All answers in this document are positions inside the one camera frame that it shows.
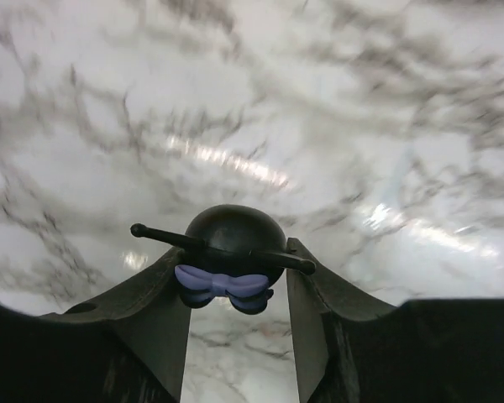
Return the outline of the black purple-bow cat toy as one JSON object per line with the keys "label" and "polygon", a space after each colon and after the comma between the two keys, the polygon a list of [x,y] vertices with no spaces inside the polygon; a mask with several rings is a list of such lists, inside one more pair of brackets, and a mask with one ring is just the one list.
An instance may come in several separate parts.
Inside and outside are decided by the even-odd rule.
{"label": "black purple-bow cat toy", "polygon": [[273,218],[252,207],[210,207],[183,234],[141,223],[130,232],[178,248],[173,272],[182,302],[192,309],[221,297],[237,311],[257,315],[266,309],[274,295],[271,287],[284,270],[311,275],[316,269],[311,260],[290,253],[286,235]]}

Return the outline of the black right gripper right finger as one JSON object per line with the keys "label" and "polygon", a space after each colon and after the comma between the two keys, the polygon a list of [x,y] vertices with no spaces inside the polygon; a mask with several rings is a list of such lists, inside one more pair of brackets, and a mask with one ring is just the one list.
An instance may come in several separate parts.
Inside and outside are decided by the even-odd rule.
{"label": "black right gripper right finger", "polygon": [[504,299],[391,306],[319,265],[286,275],[302,402],[504,402]]}

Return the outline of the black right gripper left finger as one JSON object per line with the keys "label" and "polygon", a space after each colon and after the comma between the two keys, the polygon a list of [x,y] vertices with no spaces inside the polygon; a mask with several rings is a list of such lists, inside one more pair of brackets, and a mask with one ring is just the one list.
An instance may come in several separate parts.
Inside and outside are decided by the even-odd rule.
{"label": "black right gripper left finger", "polygon": [[61,314],[0,305],[0,402],[179,401],[191,315],[179,256]]}

